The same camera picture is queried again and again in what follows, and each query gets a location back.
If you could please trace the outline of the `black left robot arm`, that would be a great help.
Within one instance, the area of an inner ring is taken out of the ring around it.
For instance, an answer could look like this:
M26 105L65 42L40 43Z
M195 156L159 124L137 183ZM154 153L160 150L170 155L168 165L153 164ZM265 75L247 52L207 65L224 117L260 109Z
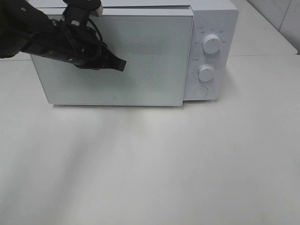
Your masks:
M90 19L99 0L66 0L60 20L50 19L26 0L0 2L0 57L19 52L70 63L81 69L123 71L126 61L115 56Z

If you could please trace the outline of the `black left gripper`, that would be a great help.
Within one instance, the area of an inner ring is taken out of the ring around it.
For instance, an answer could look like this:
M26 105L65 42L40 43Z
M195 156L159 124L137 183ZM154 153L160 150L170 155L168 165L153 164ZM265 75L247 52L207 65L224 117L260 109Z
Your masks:
M92 20L86 26L67 24L63 20L51 20L53 49L62 54L61 61L80 69L114 69L123 72L126 61L109 49L100 30Z

